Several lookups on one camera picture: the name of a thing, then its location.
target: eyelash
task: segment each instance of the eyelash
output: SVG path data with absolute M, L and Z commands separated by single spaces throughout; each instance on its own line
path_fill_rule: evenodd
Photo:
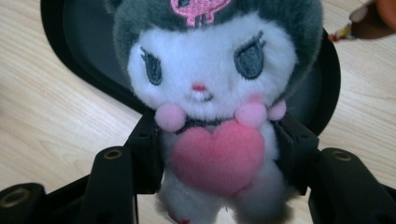
M 248 80 L 256 79 L 261 73 L 264 64 L 262 49 L 265 42 L 261 42 L 263 32 L 241 46 L 233 55 L 236 70 L 242 77 Z
M 141 50 L 144 53 L 142 54 L 142 59 L 146 64 L 148 80 L 154 86 L 159 86 L 163 81 L 161 61 L 151 53 L 148 53 L 145 49 L 141 48 Z

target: gray fur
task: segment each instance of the gray fur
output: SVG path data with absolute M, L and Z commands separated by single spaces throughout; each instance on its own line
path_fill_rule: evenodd
M 107 10 L 115 13 L 114 40 L 122 70 L 126 73 L 129 50 L 142 31 L 153 26 L 185 32 L 185 19 L 172 10 L 169 0 L 105 0 Z M 269 21 L 276 21 L 291 36 L 299 58 L 288 87 L 279 98 L 287 98 L 304 80 L 318 54 L 322 32 L 322 10 L 319 0 L 233 0 L 217 12 L 211 25 L 235 16 L 259 11 Z

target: pink pom-pom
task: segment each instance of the pink pom-pom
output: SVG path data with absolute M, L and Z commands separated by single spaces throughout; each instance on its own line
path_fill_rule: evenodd
M 238 120 L 240 124 L 244 124 L 252 128 L 258 128 L 267 119 L 266 108 L 264 105 L 259 103 L 242 105 L 236 109 L 235 119 Z
M 186 122 L 186 112 L 180 106 L 167 103 L 161 105 L 155 113 L 155 121 L 164 131 L 174 133 Z
M 276 105 L 268 108 L 267 114 L 269 120 L 282 119 L 286 114 L 286 102 L 284 100 L 279 101 Z

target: wooden floor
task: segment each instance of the wooden floor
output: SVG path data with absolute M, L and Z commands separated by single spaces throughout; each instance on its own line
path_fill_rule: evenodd
M 362 0 L 324 0 L 334 31 Z M 86 174 L 97 152 L 122 145 L 140 115 L 73 75 L 52 52 L 39 0 L 0 0 L 0 190 L 37 182 L 47 192 Z M 342 68 L 338 106 L 320 148 L 358 155 L 396 188 L 396 36 L 336 44 Z M 154 197 L 139 197 L 141 223 L 167 223 Z M 302 197 L 290 223 L 312 223 Z M 233 223 L 222 211 L 218 223 Z

